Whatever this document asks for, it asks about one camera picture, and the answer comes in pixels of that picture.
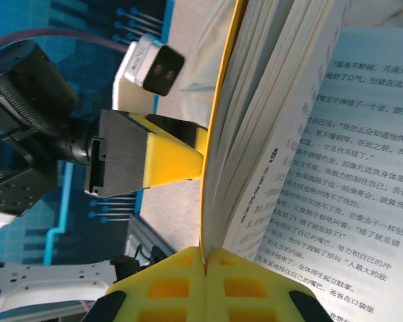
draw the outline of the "purple cable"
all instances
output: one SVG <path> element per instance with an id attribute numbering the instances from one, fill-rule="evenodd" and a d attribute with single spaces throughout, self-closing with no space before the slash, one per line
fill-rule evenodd
<path id="1" fill-rule="evenodd" d="M 19 40 L 23 40 L 26 38 L 39 37 L 39 36 L 62 36 L 62 37 L 77 38 L 85 40 L 86 42 L 92 42 L 93 44 L 117 50 L 118 52 L 126 52 L 128 48 L 127 46 L 118 44 L 112 40 L 87 34 L 85 32 L 77 32 L 75 30 L 53 29 L 53 28 L 28 29 L 7 34 L 6 36 L 0 37 L 0 48 L 12 42 L 17 42 Z"/>

